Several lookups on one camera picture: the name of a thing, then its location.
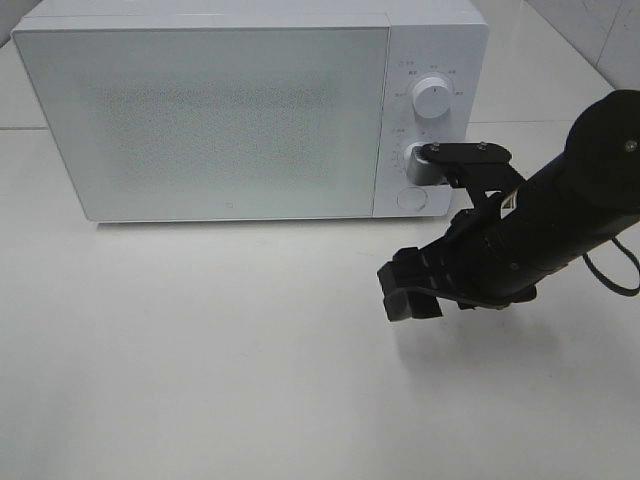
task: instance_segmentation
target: microwave oven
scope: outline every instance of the microwave oven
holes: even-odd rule
[[[464,140],[467,0],[44,0],[13,39],[96,222],[444,215],[412,146]]]

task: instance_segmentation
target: black cable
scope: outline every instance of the black cable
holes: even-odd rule
[[[631,252],[631,250],[629,250],[624,245],[622,245],[622,243],[620,243],[620,240],[618,240],[616,237],[613,237],[611,241],[616,247],[618,247],[618,249],[622,253],[624,253],[627,256],[629,260],[631,260],[631,262],[635,265],[636,269],[638,270],[638,275],[640,275],[640,261],[638,261],[637,257],[633,254],[633,252]],[[626,288],[621,285],[618,285],[617,283],[614,283],[609,278],[607,278],[604,275],[604,273],[602,273],[600,270],[596,268],[596,266],[593,264],[593,262],[589,258],[589,255],[585,253],[584,255],[582,255],[582,258],[584,259],[584,263],[587,264],[587,268],[591,270],[591,273],[593,273],[593,275],[598,280],[600,280],[600,282],[609,290],[617,293],[618,295],[624,295],[625,297],[635,297],[640,292],[640,284],[636,288]]]

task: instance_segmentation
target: white countertop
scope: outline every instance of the white countertop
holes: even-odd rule
[[[526,3],[478,3],[468,137],[528,176],[610,87]],[[448,218],[96,226],[45,127],[8,44],[3,480],[637,478],[638,300],[580,261],[532,303],[392,325],[376,270]],[[636,281],[614,249],[593,257]]]

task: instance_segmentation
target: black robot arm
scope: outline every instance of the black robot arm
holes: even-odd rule
[[[389,320],[441,316],[438,297],[462,309],[533,300],[537,282],[640,220],[638,142],[640,92],[619,90],[589,107],[564,151],[526,181],[498,145],[421,147],[422,160],[465,188],[474,208],[458,212],[441,238],[399,250],[378,271]]]

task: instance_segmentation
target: microwave door window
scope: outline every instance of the microwave door window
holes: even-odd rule
[[[97,221],[369,216],[386,28],[23,34]]]

